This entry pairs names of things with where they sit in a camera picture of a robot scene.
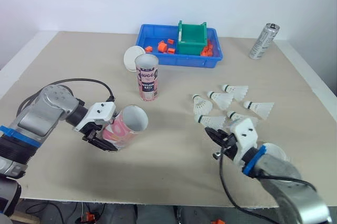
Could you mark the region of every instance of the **white wall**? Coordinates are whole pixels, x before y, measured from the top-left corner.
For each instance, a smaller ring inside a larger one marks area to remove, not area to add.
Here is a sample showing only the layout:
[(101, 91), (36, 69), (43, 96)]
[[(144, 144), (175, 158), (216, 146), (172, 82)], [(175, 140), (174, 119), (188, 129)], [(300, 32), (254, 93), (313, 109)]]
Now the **white wall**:
[(206, 21), (219, 36), (257, 37), (265, 23), (275, 22), (281, 26), (277, 38), (289, 39), (323, 80), (337, 89), (337, 0), (4, 1), (41, 30), (137, 33), (142, 23), (177, 24), (182, 19)]

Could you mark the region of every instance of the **table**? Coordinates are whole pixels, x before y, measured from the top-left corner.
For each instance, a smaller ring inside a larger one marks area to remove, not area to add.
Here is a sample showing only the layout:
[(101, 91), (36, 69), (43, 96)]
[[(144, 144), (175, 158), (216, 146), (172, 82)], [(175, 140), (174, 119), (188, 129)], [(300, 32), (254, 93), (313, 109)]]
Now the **table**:
[[(8, 126), (20, 102), (44, 85), (95, 78), (111, 86), (118, 109), (136, 104), (149, 117), (148, 129), (117, 153), (82, 141), (81, 134), (60, 122), (19, 180), (23, 198), (231, 206), (212, 157), (219, 148), (194, 122), (191, 102), (194, 93), (205, 97), (207, 91), (221, 92), (221, 85), (231, 84), (249, 86), (245, 100), (275, 102), (269, 118), (256, 128), (259, 140), (282, 147), (303, 179), (316, 185), (328, 205), (337, 205), (336, 121), (275, 44), (262, 60), (251, 60), (247, 54), (254, 39), (220, 38), (224, 59), (214, 69), (160, 65), (158, 98), (147, 103), (139, 98), (135, 74), (123, 65), (123, 54), (136, 38), (59, 32), (0, 100), (0, 122)], [(108, 97), (94, 83), (68, 86), (87, 107)], [(230, 110), (253, 115), (237, 102)], [(218, 109), (211, 112), (221, 114)], [(228, 187), (239, 205), (276, 206), (258, 181), (244, 176), (227, 158), (224, 162)]]

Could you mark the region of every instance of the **black cable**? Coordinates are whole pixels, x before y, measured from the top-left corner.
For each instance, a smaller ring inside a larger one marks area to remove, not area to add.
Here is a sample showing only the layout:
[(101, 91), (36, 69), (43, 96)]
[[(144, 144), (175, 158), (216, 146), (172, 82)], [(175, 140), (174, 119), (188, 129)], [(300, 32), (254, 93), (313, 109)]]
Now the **black cable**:
[(68, 224), (68, 221), (69, 221), (70, 217), (71, 217), (71, 216), (74, 214), (74, 212), (76, 211), (77, 205), (78, 205), (78, 202), (76, 202), (75, 208), (74, 208), (74, 210), (72, 211), (72, 213), (65, 219), (65, 224)]
[[(57, 85), (57, 84), (61, 84), (61, 83), (65, 83), (65, 82), (74, 82), (74, 81), (88, 81), (88, 82), (95, 82), (95, 83), (98, 83), (98, 84), (101, 84), (103, 85), (109, 92), (110, 94), (110, 97), (109, 99), (111, 101), (114, 101), (115, 100), (115, 97), (110, 89), (110, 87), (105, 84), (104, 82), (102, 81), (99, 81), (99, 80), (96, 80), (96, 79), (91, 79), (91, 78), (68, 78), (68, 79), (62, 79), (62, 80), (59, 80), (59, 81), (56, 81), (56, 82), (52, 82), (50, 83), (49, 85)], [(27, 106), (29, 106), (31, 103), (33, 103), (33, 101), (38, 97), (38, 95), (40, 94), (40, 92), (42, 91), (42, 89), (40, 89), (38, 92), (36, 92), (35, 94), (29, 96), (28, 98), (26, 98), (20, 105), (19, 105), (19, 108), (17, 109), (17, 113), (16, 113), (16, 116), (18, 116), (21, 111), (23, 109), (25, 109)]]
[(234, 199), (232, 198), (232, 196), (231, 196), (231, 194), (230, 194), (230, 192), (229, 192), (229, 190), (228, 190), (228, 188), (227, 188), (227, 185), (226, 185), (226, 183), (225, 183), (225, 179), (224, 179), (224, 176), (223, 176), (223, 169), (222, 169), (222, 167), (223, 167), (223, 155), (224, 155), (224, 152), (225, 152), (225, 147), (223, 146), (223, 147), (221, 148), (221, 155), (220, 155), (220, 161), (219, 161), (220, 179), (221, 179), (221, 183), (222, 183), (223, 189), (225, 190), (225, 193), (226, 193), (228, 199), (230, 200), (230, 202), (233, 204), (233, 206), (234, 206), (237, 210), (239, 210), (239, 211), (241, 211), (241, 212), (244, 212), (244, 213), (246, 213), (246, 214), (248, 214), (248, 215), (252, 215), (252, 216), (255, 216), (255, 217), (257, 217), (257, 218), (264, 219), (264, 220), (266, 220), (266, 221), (269, 221), (270, 223), (279, 224), (278, 222), (276, 222), (276, 221), (274, 221), (274, 220), (272, 220), (272, 219), (270, 219), (270, 218), (268, 218), (268, 217), (266, 217), (266, 216), (260, 215), (260, 214), (258, 214), (258, 213), (250, 212), (250, 211), (248, 211), (248, 210), (246, 210), (246, 209), (240, 207), (240, 206), (234, 201)]
[(29, 210), (30, 210), (31, 208), (33, 208), (33, 207), (41, 206), (41, 205), (44, 205), (44, 204), (46, 204), (46, 207), (47, 207), (48, 205), (54, 206), (54, 207), (57, 209), (58, 213), (60, 214), (62, 224), (65, 224), (61, 210), (59, 209), (59, 207), (58, 207), (56, 204), (51, 203), (51, 202), (43, 202), (43, 203), (38, 203), (38, 204), (32, 205), (32, 206), (28, 207), (28, 208), (26, 209), (25, 212), (26, 212), (27, 214), (29, 214), (29, 215), (32, 215), (32, 214), (34, 214), (34, 213), (41, 212), (41, 211), (43, 211), (46, 207), (43, 208), (43, 209), (40, 209), (40, 210), (38, 210), (38, 211), (30, 211), (30, 212), (29, 212)]
[(255, 178), (258, 178), (258, 179), (274, 179), (274, 180), (281, 180), (281, 181), (296, 182), (296, 183), (300, 183), (300, 184), (310, 186), (314, 191), (317, 191), (313, 184), (311, 184), (307, 181), (301, 180), (301, 179), (290, 178), (290, 177), (280, 177), (280, 176), (269, 176), (269, 175), (267, 175), (267, 176), (257, 175), (257, 176), (255, 176)]
[(89, 204), (86, 202), (85, 205), (88, 208), (88, 211), (91, 212)]
[(101, 214), (100, 214), (100, 217), (101, 217), (101, 216), (102, 216), (102, 214), (104, 213), (105, 206), (106, 206), (106, 203), (104, 203), (103, 210), (102, 210), (102, 212), (101, 212)]

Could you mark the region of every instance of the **shuttlecock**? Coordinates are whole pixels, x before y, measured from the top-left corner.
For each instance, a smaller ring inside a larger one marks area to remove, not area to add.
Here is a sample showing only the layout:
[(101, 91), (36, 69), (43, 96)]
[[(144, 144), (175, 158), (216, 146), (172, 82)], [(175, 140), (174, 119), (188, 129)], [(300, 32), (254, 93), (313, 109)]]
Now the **shuttlecock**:
[(196, 123), (200, 123), (205, 127), (210, 127), (215, 130), (223, 128), (226, 121), (225, 116), (207, 116), (207, 115), (195, 115), (194, 120)]
[(227, 117), (231, 120), (241, 120), (243, 118), (249, 118), (250, 120), (252, 120), (252, 123), (253, 123), (254, 127), (256, 127), (257, 123), (259, 122), (259, 119), (257, 119), (254, 116), (240, 115), (240, 114), (238, 114), (237, 112), (234, 112), (234, 111), (229, 111), (227, 113)]
[(209, 91), (207, 96), (214, 100), (221, 110), (226, 110), (233, 100), (233, 94), (219, 94)]
[(208, 115), (213, 108), (213, 104), (209, 100), (202, 98), (199, 94), (194, 94), (192, 100), (195, 115)]
[(274, 102), (264, 102), (264, 103), (256, 103), (251, 101), (245, 101), (243, 106), (253, 112), (255, 112), (262, 119), (266, 120), (274, 106)]
[(223, 85), (222, 90), (225, 93), (232, 93), (234, 94), (234, 99), (236, 101), (242, 101), (244, 96), (246, 96), (248, 92), (248, 86), (230, 86), (230, 85)]

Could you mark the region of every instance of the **white lid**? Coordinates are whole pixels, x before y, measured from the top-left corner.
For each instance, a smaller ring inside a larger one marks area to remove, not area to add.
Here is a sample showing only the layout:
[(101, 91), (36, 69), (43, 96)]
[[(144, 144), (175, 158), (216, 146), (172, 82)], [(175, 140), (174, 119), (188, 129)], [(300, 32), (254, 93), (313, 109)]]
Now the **white lid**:
[(250, 103), (250, 102), (251, 102), (251, 101), (245, 101), (245, 102), (243, 103), (243, 107), (248, 109), (248, 106), (249, 106), (249, 103)]
[(124, 53), (125, 68), (131, 72), (136, 72), (135, 59), (137, 56), (145, 54), (145, 50), (141, 46), (132, 46)]

